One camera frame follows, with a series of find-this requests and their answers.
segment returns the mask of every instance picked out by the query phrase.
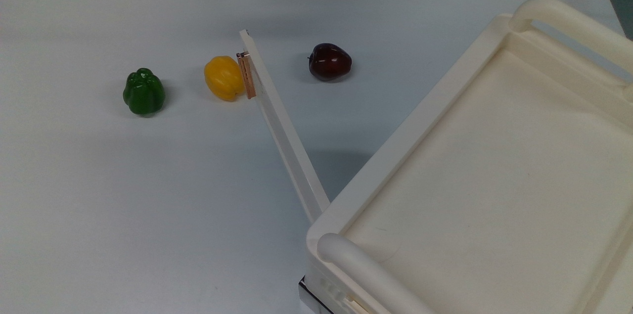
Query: red apple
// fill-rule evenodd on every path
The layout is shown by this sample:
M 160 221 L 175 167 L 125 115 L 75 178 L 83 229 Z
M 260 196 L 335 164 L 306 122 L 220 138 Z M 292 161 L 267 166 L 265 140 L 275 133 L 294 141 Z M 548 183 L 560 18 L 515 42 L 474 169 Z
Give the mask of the red apple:
M 328 82 L 350 72 L 352 58 L 342 48 L 333 44 L 318 44 L 308 57 L 310 73 L 316 79 Z

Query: plastic tray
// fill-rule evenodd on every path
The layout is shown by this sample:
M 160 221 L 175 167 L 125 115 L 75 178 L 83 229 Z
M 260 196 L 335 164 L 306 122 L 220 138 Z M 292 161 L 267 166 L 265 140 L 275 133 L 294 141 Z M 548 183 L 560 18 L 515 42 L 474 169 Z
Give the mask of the plastic tray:
M 299 196 L 311 219 L 325 209 L 306 285 L 335 313 L 631 311 L 633 87 L 532 19 L 633 71 L 633 42 L 560 1 L 527 1 L 493 19 L 330 206 L 243 34 Z

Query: bell pepper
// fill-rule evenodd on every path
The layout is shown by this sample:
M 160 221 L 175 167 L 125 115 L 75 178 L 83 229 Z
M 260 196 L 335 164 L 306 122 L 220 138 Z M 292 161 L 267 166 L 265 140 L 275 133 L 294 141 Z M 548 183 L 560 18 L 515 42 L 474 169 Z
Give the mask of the bell pepper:
M 156 113 L 165 102 L 165 89 L 151 70 L 140 68 L 127 77 L 123 100 L 137 115 Z
M 244 80 L 237 62 L 228 55 L 214 57 L 204 66 L 204 80 L 215 96 L 232 101 L 244 93 Z

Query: tray handle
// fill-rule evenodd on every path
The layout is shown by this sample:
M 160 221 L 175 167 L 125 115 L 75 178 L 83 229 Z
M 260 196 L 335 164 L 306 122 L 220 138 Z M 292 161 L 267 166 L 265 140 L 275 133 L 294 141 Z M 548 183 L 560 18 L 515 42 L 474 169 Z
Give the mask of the tray handle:
M 326 233 L 316 246 L 321 260 L 334 264 L 350 276 L 391 314 L 434 314 L 418 296 L 354 242 L 336 233 Z
M 513 32 L 521 33 L 533 19 L 565 33 L 633 75 L 633 42 L 591 17 L 558 0 L 528 0 L 516 9 L 508 25 Z M 633 84 L 623 89 L 623 96 L 633 102 Z

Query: white table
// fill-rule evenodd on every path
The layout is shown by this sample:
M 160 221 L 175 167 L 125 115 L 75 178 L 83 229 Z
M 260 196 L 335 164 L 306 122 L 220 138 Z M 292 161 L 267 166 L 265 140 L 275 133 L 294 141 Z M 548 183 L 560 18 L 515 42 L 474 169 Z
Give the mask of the white table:
M 292 313 L 309 223 L 256 103 L 204 84 L 258 42 L 337 194 L 492 17 L 525 0 L 0 0 L 0 312 Z M 609 0 L 563 0 L 622 33 Z M 308 73 L 319 42 L 349 78 Z M 154 118 L 122 101 L 148 67 Z

